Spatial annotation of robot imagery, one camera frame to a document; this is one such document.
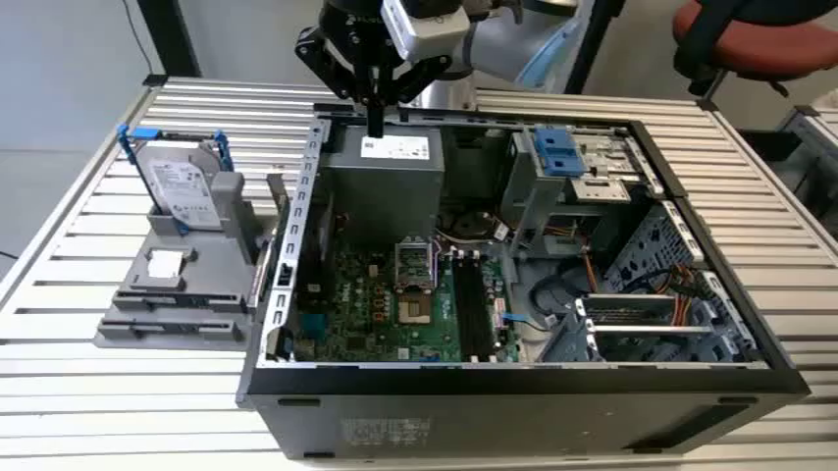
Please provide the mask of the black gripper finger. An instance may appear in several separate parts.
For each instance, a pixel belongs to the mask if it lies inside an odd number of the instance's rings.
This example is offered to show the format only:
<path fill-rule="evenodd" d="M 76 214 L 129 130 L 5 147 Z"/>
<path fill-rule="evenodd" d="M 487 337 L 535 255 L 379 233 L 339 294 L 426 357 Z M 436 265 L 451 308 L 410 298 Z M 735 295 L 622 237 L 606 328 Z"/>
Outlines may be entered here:
<path fill-rule="evenodd" d="M 376 98 L 372 69 L 367 65 L 347 69 L 327 49 L 326 36 L 318 27 L 300 32 L 295 53 L 315 76 L 342 99 L 351 99 L 366 107 L 367 136 L 376 136 Z"/>
<path fill-rule="evenodd" d="M 394 64 L 382 64 L 375 88 L 375 137 L 384 136 L 384 108 L 410 102 L 451 65 L 450 55 L 431 57 L 416 62 L 395 78 Z"/>

